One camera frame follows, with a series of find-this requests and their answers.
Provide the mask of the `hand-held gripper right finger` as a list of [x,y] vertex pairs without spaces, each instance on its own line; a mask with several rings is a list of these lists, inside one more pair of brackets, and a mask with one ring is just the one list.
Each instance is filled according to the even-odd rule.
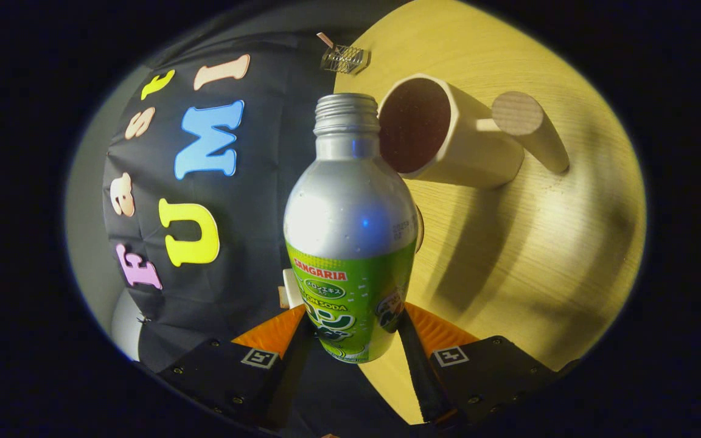
[[478,338],[411,303],[398,333],[421,416],[431,426],[476,426],[579,364],[551,369],[504,336]]

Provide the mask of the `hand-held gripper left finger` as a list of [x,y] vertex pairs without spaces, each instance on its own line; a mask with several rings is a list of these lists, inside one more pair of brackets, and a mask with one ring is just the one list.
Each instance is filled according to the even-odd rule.
[[167,390],[234,424],[267,433],[286,426],[313,341],[304,305],[245,332],[140,325],[141,366]]

